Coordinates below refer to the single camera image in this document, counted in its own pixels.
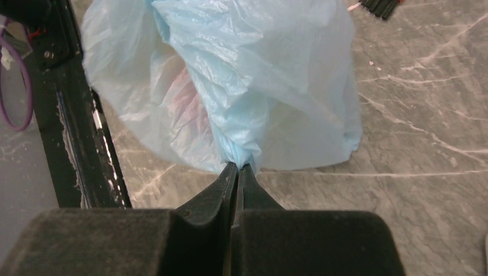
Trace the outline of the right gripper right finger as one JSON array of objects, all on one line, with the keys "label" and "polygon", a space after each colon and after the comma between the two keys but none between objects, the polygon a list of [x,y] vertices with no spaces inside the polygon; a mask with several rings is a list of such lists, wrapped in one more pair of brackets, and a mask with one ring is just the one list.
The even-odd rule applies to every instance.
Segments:
[{"label": "right gripper right finger", "polygon": [[359,210],[286,210],[250,166],[238,174],[231,275],[404,275],[384,220]]}]

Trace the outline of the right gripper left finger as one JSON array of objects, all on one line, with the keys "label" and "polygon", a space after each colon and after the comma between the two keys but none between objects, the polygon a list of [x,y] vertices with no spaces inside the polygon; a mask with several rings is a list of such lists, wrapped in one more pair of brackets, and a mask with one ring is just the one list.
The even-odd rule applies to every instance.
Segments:
[{"label": "right gripper left finger", "polygon": [[177,209],[63,208],[23,230],[2,275],[222,275],[238,169]]}]

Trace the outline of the light blue plastic bag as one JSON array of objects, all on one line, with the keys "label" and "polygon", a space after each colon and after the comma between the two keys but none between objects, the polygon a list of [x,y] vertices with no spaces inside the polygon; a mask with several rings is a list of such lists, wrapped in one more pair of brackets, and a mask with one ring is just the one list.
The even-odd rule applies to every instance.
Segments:
[{"label": "light blue plastic bag", "polygon": [[93,1],[81,35],[89,85],[163,159],[300,170],[359,147],[343,1]]}]

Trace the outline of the orange black small brush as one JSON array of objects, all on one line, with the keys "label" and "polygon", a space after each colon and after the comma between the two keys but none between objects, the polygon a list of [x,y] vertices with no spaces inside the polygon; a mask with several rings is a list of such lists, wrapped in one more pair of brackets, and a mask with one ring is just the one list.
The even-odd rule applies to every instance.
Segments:
[{"label": "orange black small brush", "polygon": [[361,7],[367,9],[376,18],[383,21],[389,20],[395,9],[401,5],[404,0],[359,0]]}]

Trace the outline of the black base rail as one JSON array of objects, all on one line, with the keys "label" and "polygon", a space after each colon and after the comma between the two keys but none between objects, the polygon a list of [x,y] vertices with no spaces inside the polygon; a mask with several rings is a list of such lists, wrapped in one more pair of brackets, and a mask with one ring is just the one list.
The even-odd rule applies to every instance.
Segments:
[{"label": "black base rail", "polygon": [[69,1],[2,1],[27,29],[33,110],[58,205],[130,208],[102,104],[82,68],[81,35]]}]

